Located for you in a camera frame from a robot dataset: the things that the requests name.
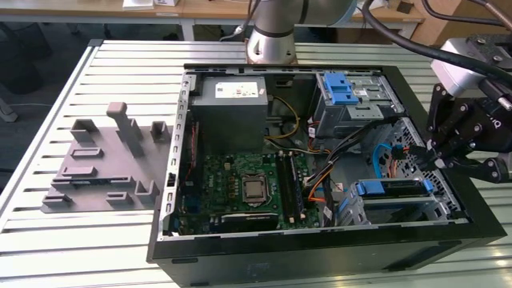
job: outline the blue cable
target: blue cable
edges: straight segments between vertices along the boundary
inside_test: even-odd
[[[378,149],[381,147],[383,147],[383,148],[390,150],[390,146],[387,144],[383,144],[383,143],[379,143],[374,147],[374,149],[373,149],[373,154],[371,154],[371,157],[370,157],[370,161],[373,163],[373,170],[374,170],[374,175],[377,176],[377,178],[382,178],[381,170],[378,168]]]

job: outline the screw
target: screw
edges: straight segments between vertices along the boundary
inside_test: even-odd
[[[502,108],[505,108],[506,111],[512,111],[512,103],[505,97],[498,98],[497,103],[502,106]]]

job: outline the green circuit board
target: green circuit board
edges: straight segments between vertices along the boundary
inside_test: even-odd
[[[314,206],[303,210],[305,218],[289,223],[282,216],[282,203],[278,188],[274,154],[207,155],[202,163],[202,189],[198,198],[185,198],[185,206],[195,206],[186,215],[187,233],[207,234],[207,215],[234,212],[266,212],[278,215],[278,230],[318,227],[318,212]],[[293,157],[294,168],[301,178],[307,175],[306,160],[302,154]],[[266,200],[250,205],[242,198],[242,179],[262,176],[266,185]]]

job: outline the motherboard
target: motherboard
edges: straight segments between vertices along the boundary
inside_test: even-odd
[[[199,193],[183,196],[183,234],[286,230],[319,226],[303,203],[303,154],[207,155]]]

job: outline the open computer tower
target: open computer tower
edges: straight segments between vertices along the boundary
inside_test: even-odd
[[[467,177],[422,172],[395,67],[186,65],[147,259],[182,286],[417,269],[505,236]]]

